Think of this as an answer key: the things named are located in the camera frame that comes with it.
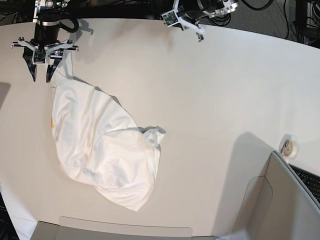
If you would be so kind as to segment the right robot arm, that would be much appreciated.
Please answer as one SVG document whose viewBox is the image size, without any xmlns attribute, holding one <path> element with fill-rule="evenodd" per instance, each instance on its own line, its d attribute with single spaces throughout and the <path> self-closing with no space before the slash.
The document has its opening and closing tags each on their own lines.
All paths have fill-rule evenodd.
<svg viewBox="0 0 320 240">
<path fill-rule="evenodd" d="M 37 66 L 46 66 L 46 82 L 64 58 L 64 51 L 78 51 L 79 47 L 70 39 L 59 41 L 61 29 L 75 33 L 79 29 L 76 18 L 66 12 L 68 0 L 36 0 L 32 22 L 35 23 L 34 36 L 27 41 L 19 37 L 11 48 L 23 48 L 22 58 L 26 62 L 32 79 L 36 80 Z"/>
</svg>

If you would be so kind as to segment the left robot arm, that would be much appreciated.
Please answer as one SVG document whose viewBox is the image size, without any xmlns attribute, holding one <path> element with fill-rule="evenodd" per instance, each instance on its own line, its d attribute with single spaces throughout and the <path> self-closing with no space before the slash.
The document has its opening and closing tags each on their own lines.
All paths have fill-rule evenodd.
<svg viewBox="0 0 320 240">
<path fill-rule="evenodd" d="M 238 0 L 175 0 L 172 10 L 177 22 L 175 27 L 180 27 L 183 31 L 193 30 L 198 41 L 204 40 L 205 29 L 200 26 L 200 19 L 208 17 L 229 17 L 239 6 Z"/>
</svg>

